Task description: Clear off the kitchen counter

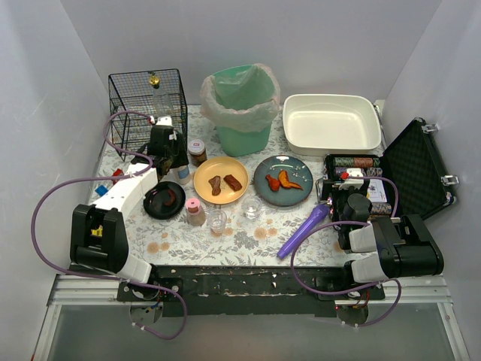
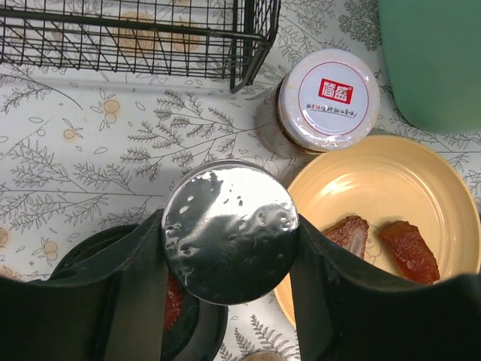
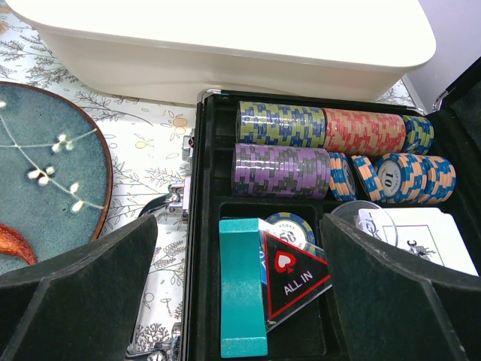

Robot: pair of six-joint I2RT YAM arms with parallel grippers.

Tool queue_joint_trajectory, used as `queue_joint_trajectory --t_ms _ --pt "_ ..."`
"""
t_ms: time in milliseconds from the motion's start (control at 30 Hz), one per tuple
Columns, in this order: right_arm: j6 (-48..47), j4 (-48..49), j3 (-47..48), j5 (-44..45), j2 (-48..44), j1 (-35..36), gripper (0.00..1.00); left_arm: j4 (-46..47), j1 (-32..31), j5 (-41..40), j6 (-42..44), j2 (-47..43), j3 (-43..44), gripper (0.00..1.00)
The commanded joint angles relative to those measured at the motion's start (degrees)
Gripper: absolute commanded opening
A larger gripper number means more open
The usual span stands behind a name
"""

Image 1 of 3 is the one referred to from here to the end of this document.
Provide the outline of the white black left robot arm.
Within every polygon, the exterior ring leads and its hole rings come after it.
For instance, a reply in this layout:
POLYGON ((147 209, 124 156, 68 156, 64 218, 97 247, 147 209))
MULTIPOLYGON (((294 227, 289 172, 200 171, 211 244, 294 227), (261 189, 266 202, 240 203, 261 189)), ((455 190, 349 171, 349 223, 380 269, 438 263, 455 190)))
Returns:
POLYGON ((148 166, 133 160, 127 168, 129 176, 91 205, 78 205, 72 214, 70 258, 89 268, 110 272, 119 278, 148 284, 153 266, 131 251, 125 218, 137 203, 152 218, 168 220, 182 210, 186 194, 181 185, 163 181, 172 165, 186 160, 183 136, 174 129, 169 116, 153 121, 147 155, 155 165, 135 177, 133 174, 148 166))

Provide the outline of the clear jar blue label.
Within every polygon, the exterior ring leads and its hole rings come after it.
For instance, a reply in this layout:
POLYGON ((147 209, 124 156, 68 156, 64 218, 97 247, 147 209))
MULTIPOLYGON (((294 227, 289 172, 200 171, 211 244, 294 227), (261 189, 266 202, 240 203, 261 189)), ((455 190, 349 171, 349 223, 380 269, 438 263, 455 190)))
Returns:
POLYGON ((178 168, 174 168, 173 173, 174 173, 174 178, 176 182, 178 182, 181 185, 187 185, 192 179, 189 166, 187 165, 182 165, 178 168))

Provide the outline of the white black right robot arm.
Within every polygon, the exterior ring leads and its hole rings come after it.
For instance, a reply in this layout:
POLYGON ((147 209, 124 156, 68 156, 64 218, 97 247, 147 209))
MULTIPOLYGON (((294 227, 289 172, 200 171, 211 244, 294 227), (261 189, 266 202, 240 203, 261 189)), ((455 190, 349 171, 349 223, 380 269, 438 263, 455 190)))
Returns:
POLYGON ((359 168, 350 168, 338 180, 324 177, 316 183, 318 200, 331 204, 331 218, 339 247, 350 253, 368 253, 347 268, 357 284, 439 275, 444 258, 427 226, 418 214, 397 216, 399 192, 385 177, 365 177, 359 168), (389 184, 394 203, 387 215, 373 213, 368 186, 376 180, 389 184))

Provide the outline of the pink lid spice jar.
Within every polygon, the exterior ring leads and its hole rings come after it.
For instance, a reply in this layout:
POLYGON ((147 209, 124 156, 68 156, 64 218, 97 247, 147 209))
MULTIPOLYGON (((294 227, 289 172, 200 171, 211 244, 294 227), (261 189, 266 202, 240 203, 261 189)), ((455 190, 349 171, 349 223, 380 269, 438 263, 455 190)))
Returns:
POLYGON ((187 199, 185 206, 188 224, 190 226, 202 226, 206 221, 206 214, 199 199, 187 199))

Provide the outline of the brown jar white lid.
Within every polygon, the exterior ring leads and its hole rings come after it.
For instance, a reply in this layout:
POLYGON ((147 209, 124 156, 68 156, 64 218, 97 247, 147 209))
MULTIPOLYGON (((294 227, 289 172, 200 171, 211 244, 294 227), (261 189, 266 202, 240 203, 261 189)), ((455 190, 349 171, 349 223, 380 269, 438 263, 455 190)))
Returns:
POLYGON ((205 143, 200 139, 192 139, 188 143, 188 152, 195 167, 199 167, 203 162, 207 161, 205 143))

